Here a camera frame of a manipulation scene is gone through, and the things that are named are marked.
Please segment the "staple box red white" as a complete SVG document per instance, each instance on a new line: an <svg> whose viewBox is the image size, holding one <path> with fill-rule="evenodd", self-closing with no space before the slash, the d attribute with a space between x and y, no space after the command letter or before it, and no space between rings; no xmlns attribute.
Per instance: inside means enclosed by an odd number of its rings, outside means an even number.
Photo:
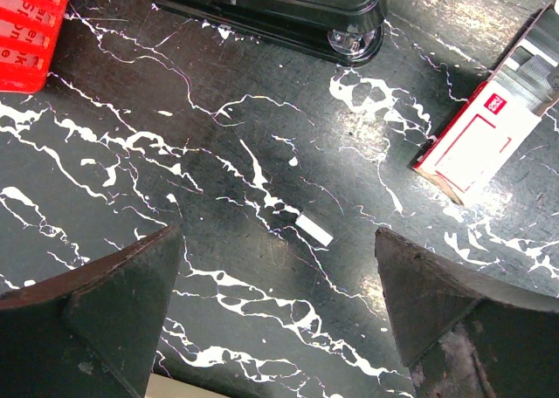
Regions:
<svg viewBox="0 0 559 398"><path fill-rule="evenodd" d="M558 4L535 17L414 170L471 204L558 101Z"/></svg>

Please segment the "silver staple strip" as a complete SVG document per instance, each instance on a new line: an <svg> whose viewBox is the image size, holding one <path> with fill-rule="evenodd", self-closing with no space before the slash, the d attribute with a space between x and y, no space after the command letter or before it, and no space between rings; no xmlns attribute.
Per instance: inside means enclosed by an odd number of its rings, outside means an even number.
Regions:
<svg viewBox="0 0 559 398"><path fill-rule="evenodd" d="M324 247L328 247L333 240L333 235L329 231L304 213L297 217L295 224Z"/></svg>

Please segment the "black stapler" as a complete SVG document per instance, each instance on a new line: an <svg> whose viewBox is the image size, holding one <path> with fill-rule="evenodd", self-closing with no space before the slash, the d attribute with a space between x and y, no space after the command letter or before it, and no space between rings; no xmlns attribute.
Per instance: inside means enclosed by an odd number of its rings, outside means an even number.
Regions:
<svg viewBox="0 0 559 398"><path fill-rule="evenodd" d="M388 0L153 0L165 10L357 67L383 43Z"/></svg>

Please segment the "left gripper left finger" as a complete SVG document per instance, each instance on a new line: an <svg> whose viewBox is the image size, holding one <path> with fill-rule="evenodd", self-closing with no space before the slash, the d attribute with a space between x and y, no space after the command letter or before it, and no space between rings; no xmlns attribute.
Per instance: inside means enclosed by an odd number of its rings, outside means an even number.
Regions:
<svg viewBox="0 0 559 398"><path fill-rule="evenodd" d="M1 296L3 397L143 397L183 237L165 227Z"/></svg>

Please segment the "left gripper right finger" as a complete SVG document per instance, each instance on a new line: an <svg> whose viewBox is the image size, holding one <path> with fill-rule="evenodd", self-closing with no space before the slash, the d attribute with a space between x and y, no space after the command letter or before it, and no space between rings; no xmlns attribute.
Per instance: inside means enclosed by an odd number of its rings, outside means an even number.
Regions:
<svg viewBox="0 0 559 398"><path fill-rule="evenodd" d="M556 397L558 300L376 231L390 325L418 397Z"/></svg>

